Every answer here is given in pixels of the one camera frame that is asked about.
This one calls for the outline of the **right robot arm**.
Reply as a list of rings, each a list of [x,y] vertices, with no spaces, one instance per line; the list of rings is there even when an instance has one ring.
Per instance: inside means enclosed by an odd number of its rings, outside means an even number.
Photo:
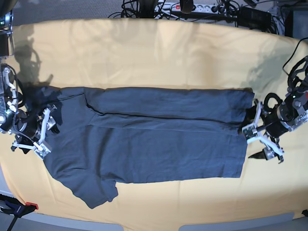
[[[26,104],[26,95],[15,69],[5,60],[13,55],[13,12],[8,10],[0,15],[0,131],[14,134],[11,150],[29,151],[43,159],[51,153],[46,142],[47,131],[57,133],[56,121],[52,113],[54,104],[42,106]]]

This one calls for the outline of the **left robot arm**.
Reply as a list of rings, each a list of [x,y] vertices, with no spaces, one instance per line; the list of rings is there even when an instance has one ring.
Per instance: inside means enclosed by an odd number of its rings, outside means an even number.
[[[249,158],[284,161],[280,136],[296,130],[308,121],[308,57],[299,60],[287,73],[287,94],[282,100],[269,93],[264,101],[254,99],[254,106],[246,110],[245,120],[239,129],[246,142],[259,141],[265,147]]]

